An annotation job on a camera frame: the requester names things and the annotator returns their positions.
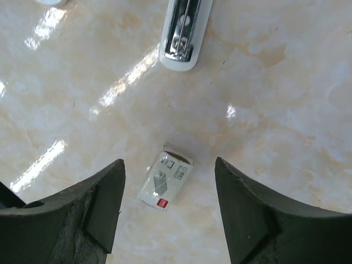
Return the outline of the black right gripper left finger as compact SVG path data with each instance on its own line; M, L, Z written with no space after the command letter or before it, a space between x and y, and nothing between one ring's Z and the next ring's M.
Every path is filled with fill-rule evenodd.
M1 184L1 263L106 263L124 187L121 159L31 203Z

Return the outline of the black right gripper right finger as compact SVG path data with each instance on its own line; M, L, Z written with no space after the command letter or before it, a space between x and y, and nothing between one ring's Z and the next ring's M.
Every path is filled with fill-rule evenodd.
M231 263L351 263L351 215L314 207L224 159L215 180Z

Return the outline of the small white red packet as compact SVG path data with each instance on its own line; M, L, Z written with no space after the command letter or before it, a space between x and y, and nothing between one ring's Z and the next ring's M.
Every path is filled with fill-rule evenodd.
M171 145L164 145L148 171L137 198L166 211L194 168L194 160Z

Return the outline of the white staple box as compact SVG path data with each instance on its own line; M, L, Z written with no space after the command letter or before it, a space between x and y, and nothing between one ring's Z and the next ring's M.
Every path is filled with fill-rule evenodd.
M212 3L212 0L168 2L159 45L159 59L166 68L184 72L196 65Z

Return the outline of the light blue stapler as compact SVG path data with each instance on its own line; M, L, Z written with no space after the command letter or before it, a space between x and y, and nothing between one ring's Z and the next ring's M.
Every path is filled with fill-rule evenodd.
M36 2L46 6L60 6L66 4L68 0L35 0Z

